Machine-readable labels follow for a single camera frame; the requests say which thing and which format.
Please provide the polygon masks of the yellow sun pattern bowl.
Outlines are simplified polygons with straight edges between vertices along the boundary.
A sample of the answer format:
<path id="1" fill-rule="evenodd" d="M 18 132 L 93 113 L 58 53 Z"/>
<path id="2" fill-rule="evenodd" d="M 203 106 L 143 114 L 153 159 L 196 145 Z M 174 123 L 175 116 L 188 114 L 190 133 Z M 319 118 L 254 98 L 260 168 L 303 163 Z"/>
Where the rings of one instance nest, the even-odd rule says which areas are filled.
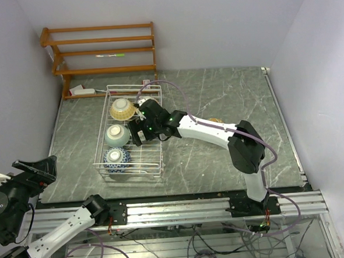
<path id="1" fill-rule="evenodd" d="M 136 113 L 136 107 L 125 98 L 118 98 L 110 107 L 110 116 L 118 121 L 127 121 Z"/>

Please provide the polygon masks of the pale green celadon bowl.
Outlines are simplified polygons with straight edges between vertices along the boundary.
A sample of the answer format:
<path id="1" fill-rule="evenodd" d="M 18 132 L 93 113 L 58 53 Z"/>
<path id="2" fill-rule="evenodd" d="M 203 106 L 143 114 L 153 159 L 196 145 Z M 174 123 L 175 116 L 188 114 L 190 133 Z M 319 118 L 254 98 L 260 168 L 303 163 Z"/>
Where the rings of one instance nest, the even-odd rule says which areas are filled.
<path id="1" fill-rule="evenodd" d="M 104 140 L 109 147 L 123 147 L 131 138 L 129 130 L 123 125 L 111 125 L 105 130 Z"/>

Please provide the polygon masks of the white wire dish rack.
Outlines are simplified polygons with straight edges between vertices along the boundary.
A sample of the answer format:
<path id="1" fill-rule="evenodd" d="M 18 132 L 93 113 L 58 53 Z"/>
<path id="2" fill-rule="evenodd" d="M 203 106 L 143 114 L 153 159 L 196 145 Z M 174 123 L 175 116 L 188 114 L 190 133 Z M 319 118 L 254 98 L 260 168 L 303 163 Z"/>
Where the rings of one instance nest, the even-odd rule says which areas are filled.
<path id="1" fill-rule="evenodd" d="M 163 170 L 162 142 L 159 139 L 147 141 L 139 132 L 141 145 L 137 146 L 132 142 L 128 123 L 136 119 L 138 114 L 129 113 L 126 117 L 119 117 L 136 102 L 141 86 L 108 85 L 106 88 L 94 168 L 101 177 L 112 179 L 122 175 L 159 178 Z"/>

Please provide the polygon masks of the red blue zigzag bowl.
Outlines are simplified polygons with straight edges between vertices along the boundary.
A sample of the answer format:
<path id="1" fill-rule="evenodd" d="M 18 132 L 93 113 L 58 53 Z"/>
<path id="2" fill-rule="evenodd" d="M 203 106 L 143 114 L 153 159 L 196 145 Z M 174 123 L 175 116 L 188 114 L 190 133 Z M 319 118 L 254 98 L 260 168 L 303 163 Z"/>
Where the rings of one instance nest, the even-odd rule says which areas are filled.
<path id="1" fill-rule="evenodd" d="M 103 157 L 108 173 L 124 173 L 130 167 L 131 155 L 123 147 L 110 148 Z"/>

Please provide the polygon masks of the orange blue floral bowl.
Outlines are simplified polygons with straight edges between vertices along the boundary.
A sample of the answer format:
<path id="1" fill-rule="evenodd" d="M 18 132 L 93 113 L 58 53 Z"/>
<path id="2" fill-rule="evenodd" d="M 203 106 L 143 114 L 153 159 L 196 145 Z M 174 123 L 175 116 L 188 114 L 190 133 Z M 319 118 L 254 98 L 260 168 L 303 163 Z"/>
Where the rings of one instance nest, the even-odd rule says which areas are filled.
<path id="1" fill-rule="evenodd" d="M 219 119 L 219 118 L 209 118 L 209 121 L 212 121 L 214 123 L 222 123 L 223 124 L 223 120 Z"/>

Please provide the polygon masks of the yellow star floral bowl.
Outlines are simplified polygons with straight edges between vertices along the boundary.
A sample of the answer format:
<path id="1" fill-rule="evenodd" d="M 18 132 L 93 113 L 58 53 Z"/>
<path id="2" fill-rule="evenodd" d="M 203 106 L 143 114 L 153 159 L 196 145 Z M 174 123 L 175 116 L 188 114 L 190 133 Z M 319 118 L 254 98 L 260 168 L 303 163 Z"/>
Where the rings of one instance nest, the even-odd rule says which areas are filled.
<path id="1" fill-rule="evenodd" d="M 150 96 L 145 96 L 145 97 L 139 99 L 137 104 L 136 104 L 137 107 L 143 107 L 143 108 L 153 107 L 153 106 L 157 106 L 157 105 L 160 106 L 159 101 L 153 97 L 150 97 Z"/>

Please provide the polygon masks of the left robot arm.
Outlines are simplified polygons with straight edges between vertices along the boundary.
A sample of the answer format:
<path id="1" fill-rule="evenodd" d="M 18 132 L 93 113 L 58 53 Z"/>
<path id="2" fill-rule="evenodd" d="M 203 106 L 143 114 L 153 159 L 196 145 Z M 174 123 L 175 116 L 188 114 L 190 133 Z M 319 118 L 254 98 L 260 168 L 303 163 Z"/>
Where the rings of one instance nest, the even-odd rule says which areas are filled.
<path id="1" fill-rule="evenodd" d="M 30 211 L 32 220 L 36 216 L 35 207 L 29 200 L 55 182 L 57 157 L 53 155 L 35 162 L 16 160 L 12 166 L 21 172 L 17 175 L 0 173 L 0 245 L 14 243 L 15 247 L 0 258 L 50 258 L 80 232 L 108 221 L 110 207 L 95 194 L 85 200 L 61 225 L 42 238 L 24 245 L 26 239 L 20 239 L 19 234 L 25 214 Z"/>

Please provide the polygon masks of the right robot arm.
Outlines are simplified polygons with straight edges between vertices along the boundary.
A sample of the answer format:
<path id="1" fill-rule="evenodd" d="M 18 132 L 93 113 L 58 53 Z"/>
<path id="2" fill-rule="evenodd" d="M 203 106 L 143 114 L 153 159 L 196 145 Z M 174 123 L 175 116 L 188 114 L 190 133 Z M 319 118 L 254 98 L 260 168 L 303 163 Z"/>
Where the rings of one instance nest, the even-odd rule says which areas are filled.
<path id="1" fill-rule="evenodd" d="M 136 146 L 146 141 L 171 137 L 192 138 L 227 149 L 233 166 L 240 171 L 246 183 L 247 196 L 242 199 L 243 210 L 232 205 L 232 214 L 262 214 L 268 208 L 269 190 L 260 164 L 265 158 L 266 143 L 251 123 L 225 124 L 194 117 L 187 112 L 168 112 L 153 99 L 135 105 L 137 117 L 127 126 Z"/>

